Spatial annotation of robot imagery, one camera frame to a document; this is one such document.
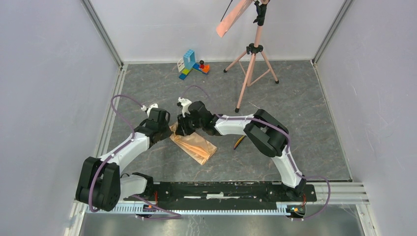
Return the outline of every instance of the tripod leg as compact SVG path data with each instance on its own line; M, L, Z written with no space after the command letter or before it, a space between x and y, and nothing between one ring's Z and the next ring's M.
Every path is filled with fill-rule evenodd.
M255 68L256 54L254 53L253 55L255 55L255 56L253 58L252 66L251 67L248 67L248 70L246 72L246 73L249 73L248 82L246 84L246 86L248 86L248 87L252 85L251 84L251 81L252 81L253 69Z
M278 84L278 83L279 83L279 80L278 80L278 78L276 77L276 75L275 75L275 71L272 69L272 66L271 66L271 64L269 63L269 60L268 60L267 56L265 55L265 53L264 53L264 52L261 52L261 54L262 54L262 56L264 57L264 60L265 60L265 62L267 63L267 65L268 65L269 69L271 70L272 76L273 76L273 77L274 77L274 79L275 79L275 83L276 83L276 84Z
M226 69L223 70L224 73L226 73L230 68L232 68L232 66L234 64L236 64L236 62L238 62L243 56L245 56L247 54L246 51L244 51L238 58L236 58L236 60L234 60Z
M242 102L242 98L243 98L243 93L245 93L245 88L249 79L249 74L251 73L250 69L253 68L253 64L255 63L255 53L252 54L252 57L250 58L250 62L249 62L249 66L248 66L248 71L246 72L246 76L245 76L245 81L243 82L242 85L242 90L240 91L240 96L239 96L239 100L238 100L238 104L236 105L236 109L235 112L238 113L239 109L240 109L240 103Z

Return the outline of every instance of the gray wall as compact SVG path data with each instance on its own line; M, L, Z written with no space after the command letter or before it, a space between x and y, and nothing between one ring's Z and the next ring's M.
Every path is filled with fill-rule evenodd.
M357 0L318 63L381 235L416 235L417 1Z
M0 2L0 235L63 233L117 69L79 0Z

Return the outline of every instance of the gray mat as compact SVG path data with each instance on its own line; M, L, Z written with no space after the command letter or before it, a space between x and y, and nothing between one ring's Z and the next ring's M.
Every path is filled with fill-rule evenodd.
M178 78L177 65L129 65L122 89L145 105L158 103L171 113L170 124L176 121L180 108L177 99L189 85L200 85L215 100L211 104L197 88L189 90L185 98L201 100L212 113L235 115L235 107L242 87L244 74L239 65L223 73L229 62L212 62L208 75L191 71L183 81ZM240 115L252 114L262 108L273 115L290 132L292 154L304 175L324 175L329 179L349 179L325 100L309 61L271 61L279 84L269 73L246 89ZM253 78L267 70L265 62L256 62ZM121 99L119 110L136 127L146 118L133 102ZM129 136L129 128L116 118L109 150ZM200 135L218 147L205 164L200 165L170 139L163 140L139 155L123 171L141 172L155 181L225 181L225 180L280 180L278 170L270 158L262 155L249 139L233 150L240 136L211 137L203 131Z

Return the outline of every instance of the gray floor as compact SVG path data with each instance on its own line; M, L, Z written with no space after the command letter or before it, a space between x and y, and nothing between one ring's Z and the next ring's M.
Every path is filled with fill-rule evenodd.
M322 206L307 205L308 212ZM81 236L364 236L355 205L329 205L304 222L285 216L184 215L178 220L135 219L131 214L86 214Z
M228 65L229 62L210 63L211 70L207 76L192 71L185 81L178 78L177 65L173 63L129 65L122 93L133 96L145 105L158 103L160 108L171 113L172 124L180 113L176 106L177 98L187 86L200 85L208 91L216 105L211 104L196 88L190 89L185 97L192 101L203 101L212 112L235 115L244 74L238 64L223 73ZM275 84L272 75L267 74L247 88L240 114L251 114L262 108L285 125L292 138L294 159L306 176L349 179L348 168L311 63L271 61L271 65L280 83ZM253 77L257 78L266 70L263 61L257 62ZM119 110L135 127L146 118L145 113L127 99L120 101ZM153 176L156 181L281 179L271 159L262 155L249 139L233 150L239 136L211 137L202 131L198 133L218 147L205 165L201 166L167 139L139 155L124 172L141 172ZM128 135L128 126L116 118L109 150Z

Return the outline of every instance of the orange cloth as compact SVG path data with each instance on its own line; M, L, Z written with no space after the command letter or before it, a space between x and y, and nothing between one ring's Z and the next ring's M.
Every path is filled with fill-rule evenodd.
M170 137L171 140L194 160L204 165L216 152L217 147L195 132L188 136L176 135L177 126L178 123L170 126L170 129L174 132Z

